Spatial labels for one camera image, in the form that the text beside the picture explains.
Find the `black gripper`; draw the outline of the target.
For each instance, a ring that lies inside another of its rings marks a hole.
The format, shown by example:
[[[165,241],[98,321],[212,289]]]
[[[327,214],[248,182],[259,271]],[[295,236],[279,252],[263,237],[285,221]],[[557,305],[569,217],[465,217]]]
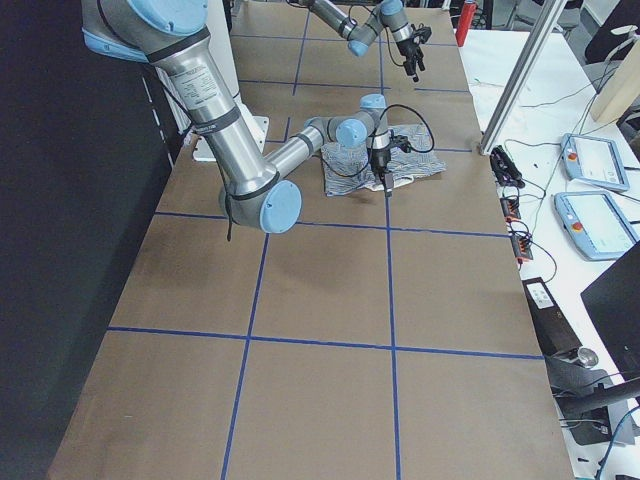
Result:
[[[383,186],[384,195],[390,198],[393,194],[393,173],[388,172],[388,163],[391,160],[391,151],[389,148],[369,150],[370,166],[373,173],[383,173],[381,175],[381,184]]]
[[[404,70],[406,75],[410,77],[413,82],[418,82],[419,76],[416,68],[418,67],[420,71],[425,70],[424,55],[420,48],[420,41],[415,37],[409,37],[399,41],[398,50],[404,57]]]

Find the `black monitor arm base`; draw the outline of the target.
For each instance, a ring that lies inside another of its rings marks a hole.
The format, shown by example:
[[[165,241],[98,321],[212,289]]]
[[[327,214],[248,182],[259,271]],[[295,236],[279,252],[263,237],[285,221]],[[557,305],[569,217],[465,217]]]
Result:
[[[554,357],[545,357],[552,394],[574,441],[581,446],[609,442],[628,401],[639,398],[639,372],[625,371],[613,383],[613,374],[587,369]]]

